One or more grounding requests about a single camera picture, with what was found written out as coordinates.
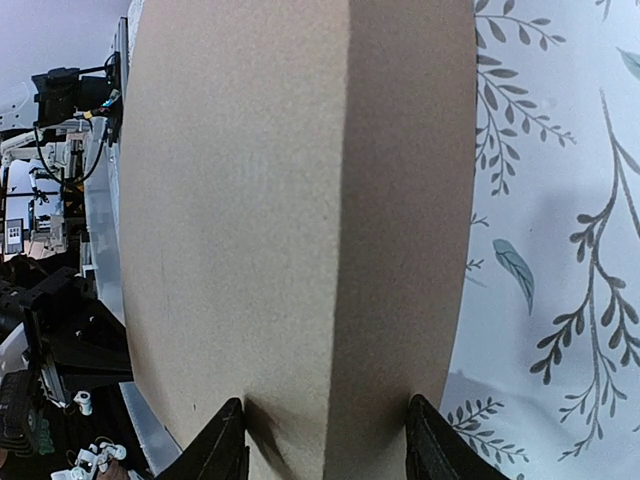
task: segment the black bracket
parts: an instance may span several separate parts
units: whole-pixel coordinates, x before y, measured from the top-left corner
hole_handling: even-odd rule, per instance
[[[79,390],[133,381],[124,326],[75,270],[61,268],[31,290],[0,287],[2,310],[24,324],[30,368],[50,380],[49,398],[70,404]]]

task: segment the branch print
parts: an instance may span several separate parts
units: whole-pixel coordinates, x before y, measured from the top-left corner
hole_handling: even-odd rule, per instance
[[[481,25],[499,43],[507,42],[509,32],[517,32],[522,45],[537,43],[543,51],[566,42],[564,37],[547,32],[546,27],[551,23],[547,18],[525,21],[513,16],[515,0],[507,0],[500,14],[487,13],[488,5],[489,0],[479,0],[475,6],[480,51],[488,48],[480,31]],[[521,160],[514,143],[518,135],[536,132],[542,142],[554,138],[563,147],[567,142],[575,144],[576,141],[571,132],[553,124],[549,116],[540,114],[538,104],[528,97],[529,90],[514,80],[519,75],[516,70],[485,53],[479,53],[477,61],[476,165],[492,172],[492,196],[509,195],[508,178],[516,175],[514,162]]]
[[[611,193],[602,210],[578,215],[580,230],[569,238],[577,245],[577,261],[588,262],[587,291],[584,300],[575,310],[559,315],[553,321],[555,332],[537,344],[538,349],[547,352],[546,356],[530,369],[533,374],[542,374],[543,383],[549,385],[552,369],[562,363],[563,350],[571,346],[575,337],[586,335],[591,347],[591,381],[584,390],[565,395],[567,406],[559,411],[562,414],[561,423],[574,414],[584,416],[587,430],[584,437],[573,448],[563,452],[559,460],[569,456],[577,457],[596,437],[600,440],[604,437],[602,415],[615,417],[618,403],[627,399],[627,394],[616,384],[615,373],[618,367],[628,367],[631,363],[640,366],[640,338],[634,332],[638,329],[640,319],[630,302],[630,298],[634,296],[625,294],[625,281],[616,277],[600,258],[603,234],[616,208],[628,211],[635,233],[640,239],[640,220],[627,181],[627,169],[640,175],[640,166],[616,138],[604,92],[601,92],[601,96],[613,152]],[[595,305],[598,285],[604,285],[609,299],[601,312],[596,311]]]
[[[500,402],[489,397],[486,403],[476,400],[475,404],[467,400],[464,408],[458,407],[447,415],[447,420],[453,429],[469,444],[474,452],[485,457],[488,462],[494,463],[496,469],[500,465],[517,461],[529,463],[529,457],[524,448],[518,448],[513,443],[506,442],[496,435],[495,430],[485,428],[483,423],[499,413],[504,408]]]

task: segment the leaf pattern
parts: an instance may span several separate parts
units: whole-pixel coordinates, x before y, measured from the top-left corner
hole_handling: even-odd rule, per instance
[[[533,309],[534,282],[533,274],[516,249],[507,240],[497,239],[493,241],[498,263],[504,267],[518,281],[522,293],[527,300],[529,315]]]
[[[640,55],[637,53],[625,52],[618,48],[622,61],[627,66],[631,74],[640,80]]]
[[[591,381],[581,392],[565,395],[568,406],[559,409],[560,423],[564,423],[574,414],[585,416],[587,432],[573,445],[573,448],[562,452],[559,460],[577,457],[589,448],[593,440],[604,438],[602,415],[614,418],[618,404],[627,400],[627,394],[616,383],[615,374],[618,367],[626,368],[631,364],[640,367],[640,336],[633,332],[633,328],[640,323],[640,316],[629,299],[625,298],[623,292],[627,286],[626,282],[610,273],[600,258],[603,234],[618,204],[620,191],[624,193],[628,214],[635,234],[640,240],[640,218],[631,197],[625,173],[626,166],[638,174],[636,170],[638,164],[615,136],[603,91],[601,91],[601,101],[613,151],[611,193],[602,210],[595,214],[581,213],[577,216],[580,230],[569,237],[569,241],[578,246],[576,261],[588,263],[587,292],[576,310],[560,314],[553,320],[555,331],[536,345],[540,350],[547,350],[547,354],[530,368],[532,374],[542,373],[543,384],[549,385],[552,380],[552,369],[562,363],[563,350],[571,347],[574,337],[580,337],[585,332],[590,337],[593,365]],[[604,285],[603,294],[608,296],[602,313],[596,311],[597,285]],[[608,340],[601,342],[602,337]]]
[[[557,34],[549,34],[545,28],[551,23],[547,18],[536,18],[531,21],[513,16],[516,8],[514,0],[507,0],[502,4],[500,13],[489,12],[488,1],[476,3],[476,39],[478,49],[478,109],[486,118],[486,123],[476,130],[476,165],[480,170],[492,170],[490,175],[491,195],[509,195],[509,178],[516,175],[516,167],[512,161],[519,161],[521,155],[517,151],[520,134],[529,135],[532,128],[539,129],[539,137],[545,142],[549,137],[555,137],[558,144],[564,147],[567,142],[576,143],[569,131],[562,131],[559,126],[551,125],[549,117],[540,115],[536,111],[539,106],[528,98],[521,98],[529,94],[529,90],[515,85],[513,80],[519,72],[502,65],[502,61],[483,52],[488,48],[485,35],[481,32],[483,24],[488,27],[490,38],[497,44],[508,43],[508,33],[517,32],[519,44],[530,46],[533,39],[538,39],[542,51],[547,51],[549,45],[558,46],[566,42],[565,38]],[[504,113],[504,120],[508,125],[520,127],[504,128],[504,121],[499,113]]]
[[[524,448],[518,448],[515,443],[508,443],[496,434],[495,429],[485,427],[485,422],[499,414],[504,404],[489,397],[486,402],[478,399],[474,403],[467,400],[464,409],[459,406],[456,415],[447,414],[447,420],[471,449],[485,457],[489,462],[496,462],[493,466],[501,470],[501,465],[508,462],[515,464],[520,460],[529,463],[529,456]]]

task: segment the brown cardboard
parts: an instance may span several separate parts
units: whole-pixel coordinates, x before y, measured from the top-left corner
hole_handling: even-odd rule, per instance
[[[136,381],[187,445],[245,400],[252,479],[402,478],[471,204],[471,6],[147,2],[125,112]]]

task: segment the white tablecloth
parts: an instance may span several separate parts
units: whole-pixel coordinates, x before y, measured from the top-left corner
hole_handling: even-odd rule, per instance
[[[510,478],[638,478],[638,1],[475,10],[474,214],[442,411]]]

